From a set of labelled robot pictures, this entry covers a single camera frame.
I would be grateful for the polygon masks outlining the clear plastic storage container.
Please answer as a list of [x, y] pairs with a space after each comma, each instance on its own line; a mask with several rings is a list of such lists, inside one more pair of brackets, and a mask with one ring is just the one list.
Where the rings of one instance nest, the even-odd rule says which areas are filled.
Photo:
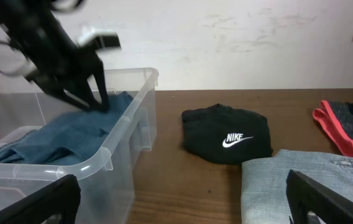
[[[64, 175], [78, 179], [81, 201], [77, 223], [125, 223], [135, 199], [132, 171], [156, 135], [154, 68], [108, 70], [108, 93], [128, 93], [132, 102], [116, 121], [97, 153], [73, 166], [0, 164], [0, 210]], [[0, 77], [0, 147], [74, 110], [23, 78]]]

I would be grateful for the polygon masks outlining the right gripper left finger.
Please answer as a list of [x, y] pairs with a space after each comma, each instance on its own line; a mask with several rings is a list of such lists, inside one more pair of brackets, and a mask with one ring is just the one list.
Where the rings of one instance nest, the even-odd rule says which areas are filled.
[[77, 178], [68, 174], [0, 210], [0, 224], [75, 224], [80, 202]]

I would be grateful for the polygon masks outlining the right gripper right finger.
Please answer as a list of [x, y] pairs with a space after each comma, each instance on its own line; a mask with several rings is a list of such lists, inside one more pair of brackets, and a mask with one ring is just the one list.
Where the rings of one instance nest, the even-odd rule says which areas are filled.
[[353, 202], [301, 172], [289, 171], [286, 195], [292, 224], [353, 223]]

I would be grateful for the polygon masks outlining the dark blue jeans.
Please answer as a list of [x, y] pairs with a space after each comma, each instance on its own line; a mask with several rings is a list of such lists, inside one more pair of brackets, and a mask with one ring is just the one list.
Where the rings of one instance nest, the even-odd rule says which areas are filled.
[[110, 109], [64, 113], [44, 127], [0, 147], [0, 163], [71, 166], [97, 153], [133, 97], [109, 95]]

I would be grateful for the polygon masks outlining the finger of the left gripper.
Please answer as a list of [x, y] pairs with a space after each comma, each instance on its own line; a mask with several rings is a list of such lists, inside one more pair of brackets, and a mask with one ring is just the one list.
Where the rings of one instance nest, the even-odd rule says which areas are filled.
[[88, 86], [69, 89], [50, 86], [45, 89], [45, 93], [81, 110], [91, 111], [96, 109], [96, 100]]
[[106, 89], [104, 70], [97, 70], [93, 75], [98, 87], [99, 95], [101, 97], [101, 104], [99, 110], [102, 112], [107, 112], [109, 109], [109, 101]]

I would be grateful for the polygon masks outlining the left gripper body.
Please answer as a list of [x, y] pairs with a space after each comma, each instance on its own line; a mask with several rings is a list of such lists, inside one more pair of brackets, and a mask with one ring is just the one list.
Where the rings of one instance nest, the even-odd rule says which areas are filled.
[[25, 78], [45, 93], [50, 86], [81, 88], [104, 70], [96, 51], [77, 46], [55, 18], [25, 18], [7, 25], [11, 42], [35, 65]]

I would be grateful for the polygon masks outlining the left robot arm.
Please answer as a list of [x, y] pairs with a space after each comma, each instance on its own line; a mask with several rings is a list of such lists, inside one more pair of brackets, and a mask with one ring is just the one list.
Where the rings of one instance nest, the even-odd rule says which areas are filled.
[[90, 29], [74, 43], [53, 12], [54, 1], [0, 0], [0, 27], [6, 43], [26, 63], [4, 76], [21, 75], [44, 93], [85, 111], [109, 109], [103, 62], [97, 50], [118, 48], [110, 30]]

